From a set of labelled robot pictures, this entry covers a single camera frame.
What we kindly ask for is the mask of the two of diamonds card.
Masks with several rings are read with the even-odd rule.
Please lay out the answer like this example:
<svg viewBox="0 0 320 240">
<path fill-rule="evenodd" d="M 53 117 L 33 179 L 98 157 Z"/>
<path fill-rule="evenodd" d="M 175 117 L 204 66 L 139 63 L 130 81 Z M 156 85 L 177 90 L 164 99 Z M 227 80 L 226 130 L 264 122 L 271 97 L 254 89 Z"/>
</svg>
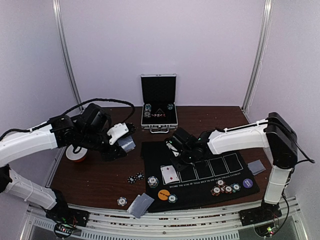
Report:
<svg viewBox="0 0 320 240">
<path fill-rule="evenodd" d="M 178 174 L 173 165 L 161 166 L 160 170 L 165 184 L 175 183 L 179 181 Z"/>
</svg>

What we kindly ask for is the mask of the grey playing card deck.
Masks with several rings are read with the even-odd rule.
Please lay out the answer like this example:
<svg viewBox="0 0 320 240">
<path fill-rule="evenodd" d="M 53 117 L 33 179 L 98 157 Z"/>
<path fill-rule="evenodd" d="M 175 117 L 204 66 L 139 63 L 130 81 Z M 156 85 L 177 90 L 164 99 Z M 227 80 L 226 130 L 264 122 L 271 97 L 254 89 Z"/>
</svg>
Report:
<svg viewBox="0 0 320 240">
<path fill-rule="evenodd" d="M 128 153 L 136 148 L 136 144 L 135 144 L 132 136 L 128 136 L 125 138 L 119 138 L 117 140 L 117 143 L 126 153 Z"/>
</svg>

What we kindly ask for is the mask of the small chip stack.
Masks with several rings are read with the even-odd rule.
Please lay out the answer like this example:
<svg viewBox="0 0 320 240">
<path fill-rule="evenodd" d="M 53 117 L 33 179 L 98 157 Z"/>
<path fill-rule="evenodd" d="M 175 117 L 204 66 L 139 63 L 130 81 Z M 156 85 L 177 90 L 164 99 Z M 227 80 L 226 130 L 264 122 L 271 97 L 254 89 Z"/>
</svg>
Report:
<svg viewBox="0 0 320 240">
<path fill-rule="evenodd" d="M 147 179 L 147 184 L 150 188 L 156 188 L 159 185 L 159 180 L 155 176 L 150 176 Z"/>
</svg>

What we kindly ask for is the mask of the orange big blind button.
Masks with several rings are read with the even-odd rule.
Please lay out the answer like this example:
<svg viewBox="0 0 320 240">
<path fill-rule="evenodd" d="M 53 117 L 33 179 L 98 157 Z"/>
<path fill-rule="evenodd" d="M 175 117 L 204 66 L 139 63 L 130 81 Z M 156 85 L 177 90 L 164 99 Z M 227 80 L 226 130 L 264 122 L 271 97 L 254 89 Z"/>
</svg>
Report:
<svg viewBox="0 0 320 240">
<path fill-rule="evenodd" d="M 158 198 L 162 201 L 167 201 L 169 196 L 170 196 L 170 192 L 166 189 L 161 189 L 158 194 L 157 194 Z"/>
</svg>

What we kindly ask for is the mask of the blue green fifty chip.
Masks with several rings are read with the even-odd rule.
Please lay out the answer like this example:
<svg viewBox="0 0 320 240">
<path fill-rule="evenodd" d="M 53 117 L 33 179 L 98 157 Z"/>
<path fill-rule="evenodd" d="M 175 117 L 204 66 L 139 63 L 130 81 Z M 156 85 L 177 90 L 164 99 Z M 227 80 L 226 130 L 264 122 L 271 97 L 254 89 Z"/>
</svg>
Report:
<svg viewBox="0 0 320 240">
<path fill-rule="evenodd" d="M 176 203 L 178 200 L 178 197 L 175 194 L 170 194 L 167 200 L 169 203 Z"/>
</svg>

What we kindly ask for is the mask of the dealt cards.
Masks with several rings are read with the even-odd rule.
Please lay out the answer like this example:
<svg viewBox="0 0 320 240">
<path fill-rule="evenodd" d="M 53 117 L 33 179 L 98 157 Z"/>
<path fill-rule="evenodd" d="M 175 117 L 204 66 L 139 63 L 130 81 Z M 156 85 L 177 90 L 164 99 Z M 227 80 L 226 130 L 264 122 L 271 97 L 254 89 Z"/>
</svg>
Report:
<svg viewBox="0 0 320 240">
<path fill-rule="evenodd" d="M 143 193 L 142 195 L 138 195 L 134 199 L 134 201 L 128 207 L 127 212 L 135 218 L 140 219 L 153 202 L 154 199 L 152 197 L 150 197 L 146 193 Z"/>
</svg>

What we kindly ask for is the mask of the black orange hundred chip stack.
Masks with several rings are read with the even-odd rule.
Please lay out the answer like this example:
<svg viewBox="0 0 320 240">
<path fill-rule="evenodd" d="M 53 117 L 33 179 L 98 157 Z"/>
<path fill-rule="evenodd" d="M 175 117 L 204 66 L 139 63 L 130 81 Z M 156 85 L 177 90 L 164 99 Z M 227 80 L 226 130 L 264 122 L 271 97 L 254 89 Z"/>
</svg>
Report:
<svg viewBox="0 0 320 240">
<path fill-rule="evenodd" d="M 223 190 L 224 190 L 224 193 L 226 193 L 226 194 L 231 194 L 231 193 L 233 193 L 233 187 L 230 186 L 230 185 L 226 185 L 226 186 L 223 188 Z"/>
</svg>

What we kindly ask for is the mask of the purple small blind button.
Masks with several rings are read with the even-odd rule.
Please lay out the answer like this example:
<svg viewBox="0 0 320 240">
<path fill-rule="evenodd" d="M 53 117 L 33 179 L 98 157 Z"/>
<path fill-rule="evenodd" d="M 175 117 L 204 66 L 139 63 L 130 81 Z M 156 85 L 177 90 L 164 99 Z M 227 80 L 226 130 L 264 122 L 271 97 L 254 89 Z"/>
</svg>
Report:
<svg viewBox="0 0 320 240">
<path fill-rule="evenodd" d="M 246 189 L 250 189 L 253 187 L 254 183 L 250 178 L 246 178 L 243 180 L 242 185 Z"/>
</svg>

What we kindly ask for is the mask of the dealt card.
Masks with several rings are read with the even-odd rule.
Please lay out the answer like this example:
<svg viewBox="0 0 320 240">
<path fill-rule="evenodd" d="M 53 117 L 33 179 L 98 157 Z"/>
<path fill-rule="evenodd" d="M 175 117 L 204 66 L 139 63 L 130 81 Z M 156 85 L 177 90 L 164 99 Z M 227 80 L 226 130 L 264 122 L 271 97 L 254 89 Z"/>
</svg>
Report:
<svg viewBox="0 0 320 240">
<path fill-rule="evenodd" d="M 248 169 L 251 171 L 251 173 L 256 176 L 266 170 L 265 166 L 261 162 L 260 159 L 255 160 L 253 162 L 250 162 L 247 164 Z"/>
</svg>

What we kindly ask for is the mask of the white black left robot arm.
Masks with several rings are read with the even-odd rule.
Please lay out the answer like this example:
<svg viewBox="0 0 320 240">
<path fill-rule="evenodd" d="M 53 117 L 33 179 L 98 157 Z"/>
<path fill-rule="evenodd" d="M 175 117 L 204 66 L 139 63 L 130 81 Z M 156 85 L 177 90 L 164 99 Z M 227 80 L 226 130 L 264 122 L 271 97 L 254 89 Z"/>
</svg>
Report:
<svg viewBox="0 0 320 240">
<path fill-rule="evenodd" d="M 17 174 L 10 163 L 31 154 L 73 146 L 73 152 L 87 149 L 97 151 L 106 161 L 127 156 L 119 143 L 135 132 L 126 119 L 112 124 L 111 116 L 96 103 L 100 98 L 84 102 L 86 108 L 70 117 L 66 110 L 29 129 L 12 128 L 0 137 L 0 191 L 37 204 L 61 222 L 72 218 L 72 211 L 59 190 L 42 187 Z"/>
</svg>

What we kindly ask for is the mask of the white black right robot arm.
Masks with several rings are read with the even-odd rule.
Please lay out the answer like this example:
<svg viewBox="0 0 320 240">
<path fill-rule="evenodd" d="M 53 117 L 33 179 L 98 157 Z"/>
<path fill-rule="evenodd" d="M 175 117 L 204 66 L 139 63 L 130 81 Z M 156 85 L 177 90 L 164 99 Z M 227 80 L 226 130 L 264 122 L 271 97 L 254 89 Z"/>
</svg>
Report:
<svg viewBox="0 0 320 240">
<path fill-rule="evenodd" d="M 256 210 L 259 220 L 268 220 L 275 212 L 289 178 L 301 161 L 315 163 L 299 146 L 296 132 L 276 112 L 255 123 L 232 128 L 208 130 L 198 137 L 179 127 L 165 140 L 173 153 L 172 161 L 177 170 L 195 162 L 204 161 L 209 156 L 219 156 L 227 152 L 245 149 L 270 149 L 272 170 L 264 192 L 262 206 Z"/>
</svg>

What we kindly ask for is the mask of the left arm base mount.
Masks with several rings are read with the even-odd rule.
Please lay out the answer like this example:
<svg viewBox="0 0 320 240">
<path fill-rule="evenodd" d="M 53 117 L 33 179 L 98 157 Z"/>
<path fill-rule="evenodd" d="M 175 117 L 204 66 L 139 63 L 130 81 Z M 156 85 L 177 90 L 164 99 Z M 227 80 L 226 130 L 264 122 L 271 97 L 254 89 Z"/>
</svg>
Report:
<svg viewBox="0 0 320 240">
<path fill-rule="evenodd" d="M 59 239 L 66 239 L 78 233 L 78 227 L 86 227 L 90 213 L 86 210 L 69 208 L 67 216 L 58 216 L 53 210 L 42 209 L 48 219 L 54 221 L 53 233 Z"/>
</svg>

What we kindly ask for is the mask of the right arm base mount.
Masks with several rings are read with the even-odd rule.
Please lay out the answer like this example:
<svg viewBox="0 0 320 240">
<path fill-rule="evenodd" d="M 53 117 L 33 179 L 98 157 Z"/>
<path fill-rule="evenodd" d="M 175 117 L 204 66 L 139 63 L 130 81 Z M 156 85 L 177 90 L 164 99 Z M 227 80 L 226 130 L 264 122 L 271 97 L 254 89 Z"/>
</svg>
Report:
<svg viewBox="0 0 320 240">
<path fill-rule="evenodd" d="M 239 219 L 242 226 L 253 225 L 255 233 L 262 238 L 272 237 L 276 233 L 282 212 L 278 207 L 255 207 L 241 210 Z"/>
</svg>

